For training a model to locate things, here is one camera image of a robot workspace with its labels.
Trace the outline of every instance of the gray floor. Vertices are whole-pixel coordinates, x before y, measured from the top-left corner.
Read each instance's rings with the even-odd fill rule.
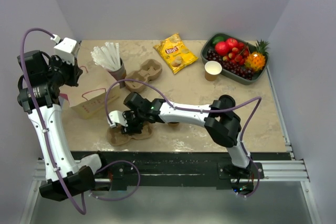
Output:
[[[140,187],[124,201],[100,201],[86,194],[86,203],[82,216],[68,200],[39,197],[31,223],[311,223],[300,183],[262,183],[247,200],[215,188]]]

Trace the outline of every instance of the red apple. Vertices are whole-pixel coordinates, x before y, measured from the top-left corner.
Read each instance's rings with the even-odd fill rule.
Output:
[[[230,47],[226,42],[221,41],[215,45],[215,50],[219,55],[224,56],[229,52]]]
[[[248,50],[245,50],[244,52],[243,52],[243,57],[244,58],[246,58],[247,56],[249,56],[250,55],[250,53],[248,52]]]
[[[238,41],[236,39],[234,39],[234,38],[228,38],[226,40],[226,43],[229,45],[230,49],[238,46]]]
[[[232,49],[232,52],[234,52],[234,53],[239,53],[239,49],[238,48],[236,48],[236,47],[234,47],[233,49]]]
[[[237,45],[237,47],[238,47],[239,50],[243,50],[244,47],[245,47],[245,44],[242,43],[242,42],[239,42],[238,45]]]
[[[234,52],[230,52],[228,56],[231,60],[233,60],[236,57],[236,54]]]
[[[235,61],[240,62],[243,59],[241,55],[237,55]]]
[[[239,65],[244,65],[244,63],[245,63],[245,59],[242,59],[240,62],[239,62]]]

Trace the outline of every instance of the pineapple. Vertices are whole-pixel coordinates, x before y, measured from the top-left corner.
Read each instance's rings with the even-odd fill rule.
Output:
[[[265,56],[268,56],[268,44],[267,41],[257,41],[257,50],[250,54],[245,60],[245,66],[252,68],[254,72],[258,72],[263,69],[266,64]]]

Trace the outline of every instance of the white straw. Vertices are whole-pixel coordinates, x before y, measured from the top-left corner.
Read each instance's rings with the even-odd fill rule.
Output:
[[[119,68],[121,68],[121,64],[120,64],[120,55],[119,55],[119,43],[116,43],[116,51],[117,51],[117,62],[118,62],[118,66],[119,66]]]
[[[105,42],[105,46],[94,47],[91,56],[95,64],[102,66],[109,71],[117,71],[121,68],[119,43],[116,43],[116,48],[111,42]]]

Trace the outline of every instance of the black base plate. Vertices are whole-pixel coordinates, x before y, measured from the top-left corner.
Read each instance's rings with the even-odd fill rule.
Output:
[[[91,153],[72,152],[72,155],[75,159],[81,159]],[[232,188],[232,178],[221,172],[222,167],[231,164],[228,153],[101,152],[101,155],[107,163],[116,160],[133,162],[140,171],[141,186]],[[259,161],[290,160],[289,153],[252,153],[251,157]],[[256,174],[254,165],[251,168]],[[113,174],[112,190],[126,190],[138,182],[136,171],[127,164],[111,166],[109,171]],[[97,174],[95,177],[108,178],[106,174]]]

